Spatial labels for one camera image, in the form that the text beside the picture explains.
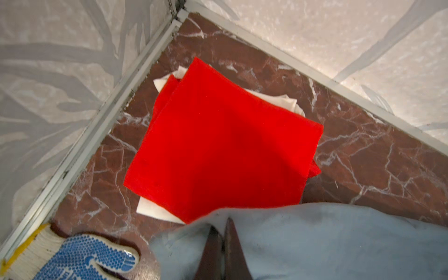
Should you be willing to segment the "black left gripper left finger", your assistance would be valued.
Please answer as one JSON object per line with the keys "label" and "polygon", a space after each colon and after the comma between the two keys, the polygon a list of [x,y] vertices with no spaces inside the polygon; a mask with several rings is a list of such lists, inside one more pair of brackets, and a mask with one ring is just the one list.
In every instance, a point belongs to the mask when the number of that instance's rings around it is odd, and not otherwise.
{"label": "black left gripper left finger", "polygon": [[222,236],[212,226],[194,280],[222,279],[223,245]]}

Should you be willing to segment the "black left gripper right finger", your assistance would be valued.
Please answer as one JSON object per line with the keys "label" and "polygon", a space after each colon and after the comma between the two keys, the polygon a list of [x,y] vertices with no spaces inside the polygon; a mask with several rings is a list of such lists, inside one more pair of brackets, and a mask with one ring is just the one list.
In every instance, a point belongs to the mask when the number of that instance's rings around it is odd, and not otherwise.
{"label": "black left gripper right finger", "polygon": [[234,221],[226,221],[224,238],[224,279],[252,280]]}

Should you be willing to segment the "grey t-shirt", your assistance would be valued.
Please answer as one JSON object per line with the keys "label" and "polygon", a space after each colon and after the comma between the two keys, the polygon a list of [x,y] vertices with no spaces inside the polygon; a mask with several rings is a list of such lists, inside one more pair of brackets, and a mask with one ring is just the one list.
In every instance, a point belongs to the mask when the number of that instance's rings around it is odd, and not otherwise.
{"label": "grey t-shirt", "polygon": [[232,219],[255,280],[445,280],[448,230],[356,205],[221,209],[154,237],[164,280],[194,277],[211,227]]}

